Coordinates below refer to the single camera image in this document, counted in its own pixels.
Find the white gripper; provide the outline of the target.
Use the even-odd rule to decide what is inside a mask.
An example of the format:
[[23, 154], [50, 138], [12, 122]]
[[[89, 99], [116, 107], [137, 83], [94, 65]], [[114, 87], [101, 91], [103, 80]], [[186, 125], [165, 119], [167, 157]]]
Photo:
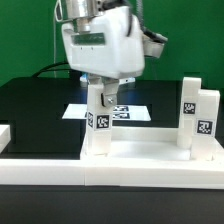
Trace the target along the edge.
[[88, 35], [101, 36], [104, 43], [76, 44], [75, 40], [82, 34], [74, 30], [72, 23], [62, 25], [67, 60], [72, 69], [92, 73], [88, 75], [89, 85], [103, 84], [101, 101], [104, 107], [116, 106], [118, 79], [138, 77], [144, 70], [140, 25], [136, 16], [132, 16], [130, 25], [127, 6], [106, 10], [103, 15], [93, 18], [89, 25]]

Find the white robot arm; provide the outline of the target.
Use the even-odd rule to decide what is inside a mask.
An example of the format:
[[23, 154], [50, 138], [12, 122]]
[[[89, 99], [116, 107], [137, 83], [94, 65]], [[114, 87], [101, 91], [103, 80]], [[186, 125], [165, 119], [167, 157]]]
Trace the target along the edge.
[[121, 79], [142, 74], [146, 56], [161, 56], [168, 39], [147, 29], [127, 0], [57, 0], [55, 19], [70, 67], [101, 79], [101, 102], [117, 103]]

